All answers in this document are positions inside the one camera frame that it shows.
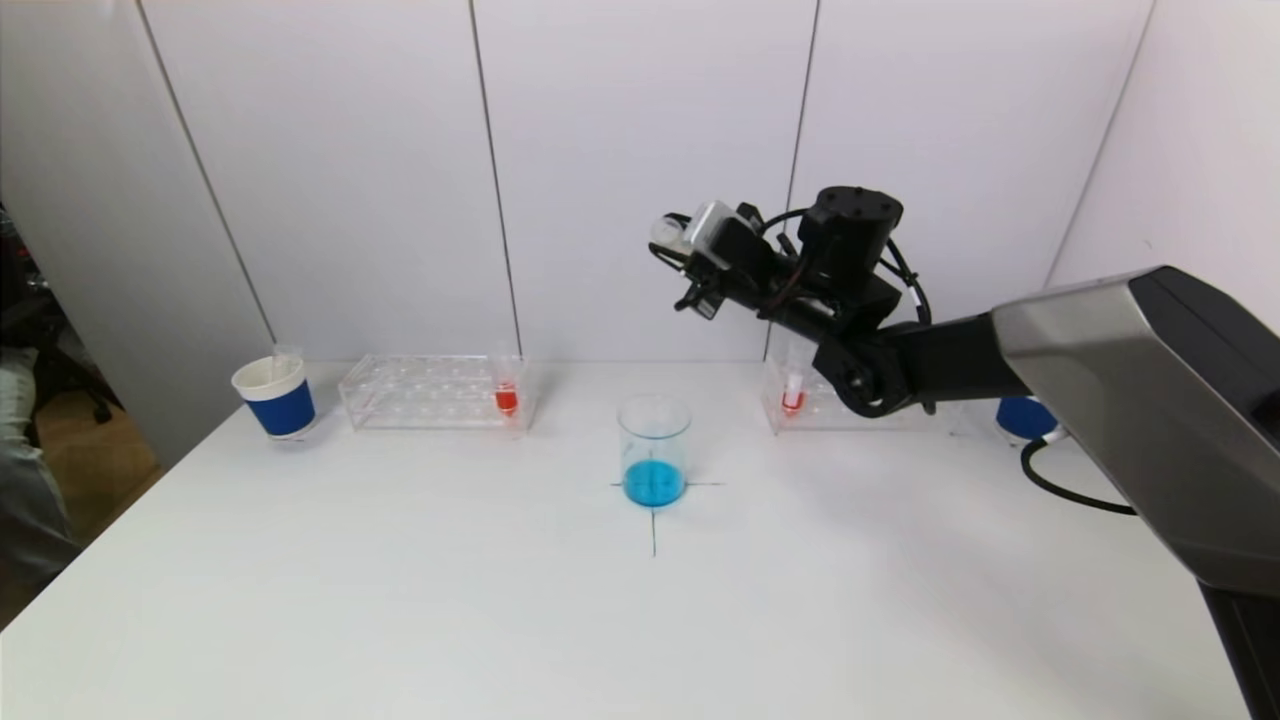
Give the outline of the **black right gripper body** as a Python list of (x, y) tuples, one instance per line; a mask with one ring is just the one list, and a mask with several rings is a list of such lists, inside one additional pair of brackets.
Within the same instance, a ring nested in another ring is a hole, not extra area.
[(790, 269), (768, 243), (723, 264), (695, 249), (681, 269), (690, 282), (681, 309), (712, 320), (728, 300), (791, 332), (826, 332), (827, 314), (785, 288)]

